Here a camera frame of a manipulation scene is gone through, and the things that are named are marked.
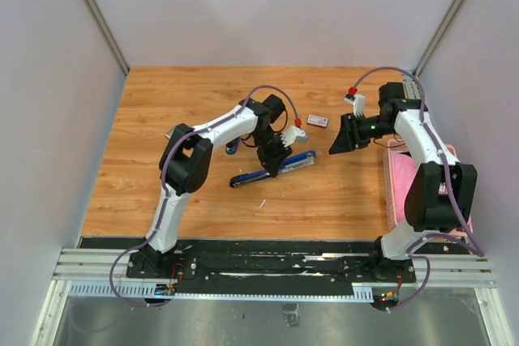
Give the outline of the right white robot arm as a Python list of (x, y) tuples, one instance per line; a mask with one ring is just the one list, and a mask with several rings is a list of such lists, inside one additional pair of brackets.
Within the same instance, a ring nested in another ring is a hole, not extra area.
[(461, 163), (437, 135), (423, 99), (409, 98), (402, 83), (379, 89), (379, 114), (364, 113), (365, 98), (351, 87), (345, 101), (354, 108), (341, 116), (339, 133), (329, 154), (353, 152), (385, 135), (398, 135), (417, 166), (405, 197), (405, 219), (378, 240), (378, 254), (367, 261), (369, 275), (385, 281), (432, 237), (451, 242), (454, 229), (470, 231), (468, 221), (478, 178), (476, 168)]

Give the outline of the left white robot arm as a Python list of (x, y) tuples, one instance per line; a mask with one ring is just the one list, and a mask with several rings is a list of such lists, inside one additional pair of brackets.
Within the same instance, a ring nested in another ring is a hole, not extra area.
[(160, 201), (152, 227), (141, 244), (152, 250), (145, 267), (155, 277), (165, 277), (173, 270), (174, 258), (166, 252), (176, 245), (187, 204), (205, 183), (215, 151), (235, 139), (251, 135), (259, 162), (275, 177), (281, 163), (292, 153), (292, 144), (307, 140), (299, 120), (280, 134), (272, 129), (281, 103), (274, 95), (264, 103), (246, 98), (228, 113), (203, 125), (189, 127), (182, 123), (174, 128), (159, 163)]

